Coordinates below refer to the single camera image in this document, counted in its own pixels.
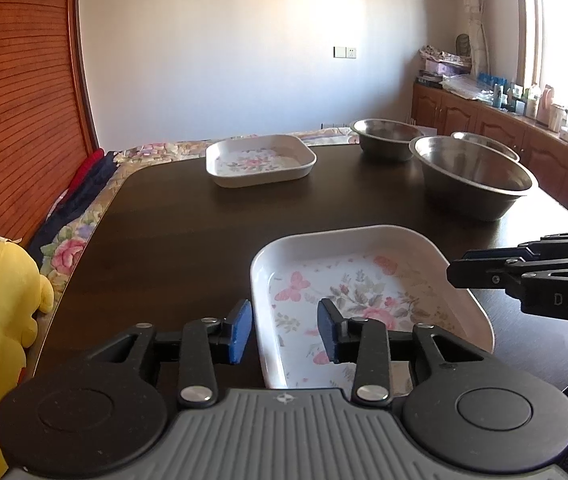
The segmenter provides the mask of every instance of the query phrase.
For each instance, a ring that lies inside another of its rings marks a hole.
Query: orange wooden slatted panel
[[[28,240],[95,147],[76,0],[0,0],[0,235]]]

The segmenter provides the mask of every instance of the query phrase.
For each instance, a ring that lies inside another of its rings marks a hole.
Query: metal basin
[[[497,140],[490,139],[489,137],[472,134],[471,132],[455,132],[451,135],[451,137],[454,137],[455,139],[467,140],[468,142],[474,142],[475,144],[481,144],[482,146],[486,146],[487,148],[491,148],[500,153],[503,153],[507,157],[512,158],[515,162],[520,161],[520,156],[513,150],[511,150],[508,146],[502,144],[501,142],[497,142]]]
[[[350,125],[359,134],[359,145],[366,155],[373,158],[404,162],[409,160],[409,144],[422,132],[410,124],[386,119],[362,119]]]
[[[535,176],[495,150],[453,137],[413,139],[427,194],[461,214],[485,221],[504,216],[515,200],[537,189]]]

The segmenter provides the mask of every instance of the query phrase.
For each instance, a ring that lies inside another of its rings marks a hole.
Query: table
[[[254,255],[283,236],[396,224],[424,234],[452,260],[469,249],[568,232],[568,211],[541,190],[500,221],[479,222],[429,203],[416,161],[373,164],[354,145],[314,151],[308,177],[267,186],[222,189],[209,179],[204,159],[129,177],[64,292],[36,372],[137,322],[168,331],[198,317],[223,317],[251,297]],[[500,290],[474,292],[493,323],[497,357],[566,388],[568,321],[522,314]],[[217,366],[217,376],[221,388],[263,386],[254,335],[243,362]]]

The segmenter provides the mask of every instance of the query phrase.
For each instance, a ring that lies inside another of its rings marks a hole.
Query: dark blue cloth
[[[41,267],[44,255],[41,248],[51,244],[54,237],[66,225],[77,220],[84,211],[97,198],[99,192],[104,189],[110,177],[117,169],[114,162],[115,152],[108,152],[106,156],[98,160],[90,168],[83,182],[75,190],[72,196],[49,216],[35,233],[28,245],[28,254],[36,261],[37,267]]]

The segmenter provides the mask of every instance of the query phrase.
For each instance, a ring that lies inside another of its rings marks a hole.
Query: plastic tray
[[[317,156],[300,139],[271,135],[228,139],[206,149],[206,171],[222,187],[244,187],[302,178]]]
[[[251,265],[257,344],[269,388],[339,387],[347,396],[354,364],[328,361],[317,303],[331,298],[345,317],[412,330],[429,322],[493,351],[493,328],[467,289],[446,280],[448,261],[426,237],[381,225],[280,238]],[[406,363],[393,363],[396,396],[412,389]]]

